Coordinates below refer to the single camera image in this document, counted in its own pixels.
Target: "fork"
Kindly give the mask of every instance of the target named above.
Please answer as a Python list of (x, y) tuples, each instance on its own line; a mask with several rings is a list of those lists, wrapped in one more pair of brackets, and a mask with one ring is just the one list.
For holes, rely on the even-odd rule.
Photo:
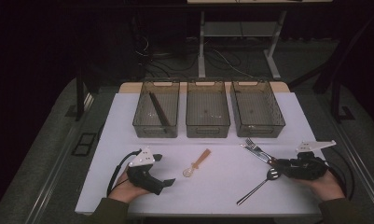
[(245, 139), (245, 143), (249, 146), (249, 147), (252, 147), (254, 151), (257, 151), (259, 154), (262, 154), (266, 157), (268, 157), (269, 161), (271, 161), (273, 159), (273, 157), (271, 155), (269, 155), (268, 153), (262, 151), (262, 149), (257, 146), (253, 140), (251, 140), (251, 138), (247, 138)]

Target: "transparent storage bin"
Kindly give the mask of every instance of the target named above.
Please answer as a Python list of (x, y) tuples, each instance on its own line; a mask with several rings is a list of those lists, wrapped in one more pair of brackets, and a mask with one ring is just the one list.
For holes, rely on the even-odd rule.
[(267, 80), (234, 78), (230, 96), (239, 137), (278, 137), (285, 121)]
[(133, 127), (140, 138), (178, 135), (178, 78), (146, 78), (140, 92)]
[(187, 137), (226, 138), (230, 118), (223, 78), (195, 77), (187, 82)]

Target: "black cable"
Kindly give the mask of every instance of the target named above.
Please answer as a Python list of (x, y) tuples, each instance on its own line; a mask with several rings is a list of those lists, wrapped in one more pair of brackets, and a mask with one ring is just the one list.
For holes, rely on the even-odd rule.
[(342, 172), (341, 169), (338, 167), (338, 165), (335, 164), (334, 162), (331, 162), (331, 161), (324, 161), (324, 162), (328, 163), (332, 168), (336, 168), (336, 170), (338, 170), (336, 173), (337, 174), (340, 173), (339, 176), (341, 176), (341, 184), (345, 188), (345, 190), (343, 191), (343, 193), (344, 193), (344, 195), (347, 195), (347, 179), (346, 179), (346, 174), (344, 174), (344, 172)]
[[(186, 54), (182, 55), (188, 55), (188, 54), (198, 54), (198, 52), (195, 49), (187, 49)], [(150, 53), (150, 59), (151, 60), (165, 60), (165, 59), (174, 59), (174, 58), (179, 58), (180, 54), (176, 53)]]
[(228, 59), (224, 60), (223, 57), (225, 57), (225, 56), (222, 55), (217, 49), (210, 49), (210, 48), (207, 48), (207, 49), (213, 51), (215, 53), (215, 55), (220, 54), (221, 57), (219, 59), (213, 57), (219, 63), (223, 63), (223, 64), (226, 64), (226, 65), (229, 65), (229, 66), (232, 66), (232, 67), (237, 67), (237, 66), (242, 64), (242, 60), (233, 52), (227, 51), (228, 54), (231, 54), (234, 58), (237, 59), (237, 61), (238, 61), (237, 63), (231, 63)]
[(219, 70), (224, 70), (224, 71), (232, 70), (232, 68), (229, 67), (229, 66), (227, 66), (226, 68), (222, 68), (222, 67), (219, 67), (219, 66), (215, 65), (215, 64), (210, 60), (210, 58), (213, 58), (213, 56), (204, 53), (204, 59), (205, 59), (205, 60), (207, 61), (207, 63), (209, 63), (212, 67), (214, 67), (214, 68), (216, 68), (216, 69), (219, 69)]
[(118, 184), (116, 184), (112, 189), (111, 189), (111, 191), (110, 191), (110, 193), (114, 190), (114, 189), (116, 189), (117, 188), (117, 186), (119, 186), (119, 185), (121, 185), (121, 184), (123, 184), (123, 183), (125, 183), (126, 181), (128, 181), (129, 180), (129, 178), (126, 178), (126, 179), (124, 179), (122, 182), (120, 182), (120, 183), (118, 183)]
[(177, 71), (177, 72), (182, 72), (182, 71), (186, 71), (186, 70), (192, 68), (193, 65), (195, 64), (195, 62), (197, 61), (197, 59), (198, 59), (198, 56), (196, 55), (196, 57), (194, 57), (194, 59), (193, 59), (192, 64), (191, 64), (190, 66), (186, 67), (186, 68), (172, 68), (172, 67), (170, 67), (169, 65), (167, 65), (167, 64), (165, 64), (165, 63), (161, 63), (161, 62), (159, 62), (158, 60), (153, 60), (152, 62), (153, 62), (153, 63), (160, 63), (161, 65), (163, 65), (163, 66), (169, 68), (170, 70)]
[(115, 171), (113, 173), (113, 175), (111, 176), (111, 180), (110, 180), (110, 183), (108, 184), (108, 188), (107, 188), (107, 197), (108, 195), (111, 193), (111, 190), (113, 189), (113, 185), (115, 183), (115, 179), (117, 178), (117, 175), (119, 173), (119, 170), (120, 170), (120, 167), (122, 167), (123, 165), (123, 162), (125, 162), (125, 160), (127, 160), (130, 156), (137, 156), (142, 150), (138, 150), (138, 151), (133, 151), (131, 153), (129, 153), (125, 158), (123, 158), (123, 160), (119, 163), (119, 165), (117, 166), (117, 168), (115, 168)]
[(152, 77), (155, 77), (155, 75), (152, 73), (152, 71), (149, 71), (148, 69), (144, 68), (144, 70), (147, 71), (147, 73), (151, 74)]
[(151, 71), (151, 72), (152, 72), (151, 75), (153, 75), (153, 77), (160, 77), (160, 75), (157, 72), (154, 72), (154, 71)]
[(157, 77), (153, 72), (148, 72), (152, 77)]
[(180, 76), (182, 76), (182, 77), (188, 77), (188, 76), (186, 76), (186, 75), (184, 75), (184, 74), (182, 74), (182, 73), (171, 73), (172, 75), (180, 75)]
[[(249, 48), (253, 48), (256, 46), (264, 47), (264, 45), (266, 46), (267, 44), (270, 44), (270, 40), (260, 40), (260, 39), (259, 41), (255, 41), (255, 43), (248, 43), (248, 38), (238, 40), (237, 42), (243, 42), (243, 45), (242, 45), (243, 49), (249, 49)], [(212, 48), (212, 49), (220, 49), (220, 50), (226, 50), (230, 48), (229, 46), (223, 43), (210, 43), (210, 45), (205, 45), (205, 47)]]
[(344, 159), (344, 157), (334, 148), (334, 147), (330, 147), (336, 154), (338, 154), (338, 156), (343, 160), (343, 162), (346, 164), (347, 166), (347, 169), (349, 169), (349, 172), (350, 172), (350, 178), (352, 180), (352, 189), (350, 191), (350, 195), (347, 197), (349, 200), (351, 200), (354, 196), (354, 189), (355, 189), (355, 179), (354, 179), (354, 173), (353, 173), (353, 170), (352, 170), (352, 167), (350, 166), (350, 164), (346, 161), (346, 159)]
[(152, 63), (148, 63), (148, 65), (160, 69), (162, 72), (164, 72), (164, 74), (166, 74), (167, 77), (170, 77), (170, 74), (166, 70), (164, 70), (163, 68), (161, 68), (161, 67), (159, 67), (157, 65), (154, 65)]

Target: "dark background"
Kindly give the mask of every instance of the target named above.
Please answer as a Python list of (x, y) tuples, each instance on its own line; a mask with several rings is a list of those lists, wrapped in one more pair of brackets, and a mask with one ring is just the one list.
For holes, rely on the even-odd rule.
[[(0, 1), (0, 200), (51, 107), (78, 69), (84, 72), (89, 91), (138, 80), (143, 76), (138, 65), (143, 62), (134, 53), (138, 34), (149, 35), (154, 45), (177, 54), (184, 53), (180, 43), (185, 37), (199, 34), (198, 10), (85, 11), (65, 10), (60, 5), (49, 0)], [(212, 12), (213, 20), (221, 20), (223, 12), (218, 13)], [(244, 11), (235, 20), (250, 20), (251, 15)], [(338, 39), (341, 48), (323, 76), (329, 83), (333, 78), (341, 80), (374, 119), (374, 19), (333, 76), (352, 37), (372, 15), (374, 1), (335, 1), (332, 7), (290, 9), (282, 39)]]

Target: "white tabletop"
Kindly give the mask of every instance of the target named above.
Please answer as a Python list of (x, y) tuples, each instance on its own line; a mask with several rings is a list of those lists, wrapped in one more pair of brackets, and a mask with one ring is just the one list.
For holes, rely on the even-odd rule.
[[(275, 96), (286, 125), (278, 138), (253, 138), (253, 141), (278, 159), (296, 158), (297, 146), (302, 141), (315, 141), (314, 135), (296, 95), (276, 92)], [(131, 216), (287, 217), (320, 214), (319, 202), (310, 190), (286, 176), (268, 181), (238, 206), (236, 202), (266, 178), (270, 167), (239, 146), (245, 139), (236, 135), (229, 96), (231, 125), (228, 137), (187, 138), (186, 98), (185, 93), (180, 94), (178, 137), (155, 139), (138, 138), (133, 129), (139, 93), (116, 95), (76, 206), (77, 213), (92, 213), (105, 197), (108, 182), (119, 162), (130, 152), (150, 146), (153, 153), (163, 155), (150, 174), (159, 180), (176, 180), (159, 196), (149, 194), (135, 200), (129, 208)], [(200, 169), (190, 178), (183, 177), (183, 170), (206, 148), (212, 153)], [(315, 155), (324, 158), (320, 150)]]

